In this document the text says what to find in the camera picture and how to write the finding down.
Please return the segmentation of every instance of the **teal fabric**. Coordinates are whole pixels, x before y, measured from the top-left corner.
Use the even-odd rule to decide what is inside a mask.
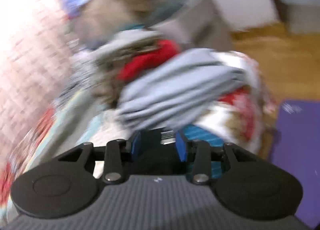
[[[146,18],[144,21],[145,26],[149,27],[170,18],[186,2],[187,0],[167,0]]]
[[[89,142],[91,137],[95,135],[95,133],[99,130],[99,128],[103,124],[103,114],[100,113],[89,122],[89,125],[83,135],[76,142],[75,146],[80,145],[84,142]]]
[[[188,138],[188,140],[199,139],[207,141],[210,146],[213,147],[223,145],[223,140],[220,137],[196,125],[187,125],[183,129],[183,133]]]
[[[119,29],[119,32],[125,31],[125,30],[134,30],[134,29],[141,29],[144,28],[144,24],[128,24],[123,26],[122,28]]]

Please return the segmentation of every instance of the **brown fabric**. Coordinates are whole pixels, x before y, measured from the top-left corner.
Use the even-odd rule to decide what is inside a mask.
[[[91,0],[75,21],[75,32],[84,44],[103,41],[120,28],[143,22],[167,0]]]
[[[93,88],[93,94],[96,97],[101,97],[103,102],[115,108],[120,97],[121,90],[125,83],[118,80],[117,76],[121,69],[129,63],[132,58],[140,53],[145,53],[157,49],[157,40],[147,41],[147,45],[137,47],[137,44],[132,48],[119,49],[112,57],[100,58],[97,61],[97,74],[94,74],[96,81]]]

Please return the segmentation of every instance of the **wooden floor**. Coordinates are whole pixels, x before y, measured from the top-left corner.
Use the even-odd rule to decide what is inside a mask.
[[[290,35],[281,24],[233,34],[237,51],[259,62],[265,83],[280,104],[286,99],[320,101],[320,34]],[[277,112],[265,116],[274,125]],[[266,159],[272,146],[263,134],[259,156]]]

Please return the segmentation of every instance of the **gray ridged surface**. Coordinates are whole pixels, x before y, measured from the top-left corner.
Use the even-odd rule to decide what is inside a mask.
[[[262,222],[226,210],[210,189],[184,176],[131,176],[106,187],[85,210],[62,219],[20,216],[6,230],[293,230],[308,229],[294,217]]]

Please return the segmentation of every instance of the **gray fabric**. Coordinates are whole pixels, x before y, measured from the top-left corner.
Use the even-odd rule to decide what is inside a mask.
[[[119,118],[133,131],[178,130],[244,81],[241,69],[222,65],[211,49],[190,49],[128,84],[120,96]]]
[[[116,107],[124,82],[118,80],[121,69],[133,56],[157,49],[161,33],[145,29],[122,31],[104,46],[93,51],[97,72],[92,76],[93,94],[101,97],[105,104]]]
[[[54,135],[44,147],[39,156],[32,163],[34,168],[53,157],[75,147],[77,140],[85,132],[90,120],[100,112],[99,103],[90,94],[89,90],[80,92],[76,101],[63,110],[63,121],[58,117]]]

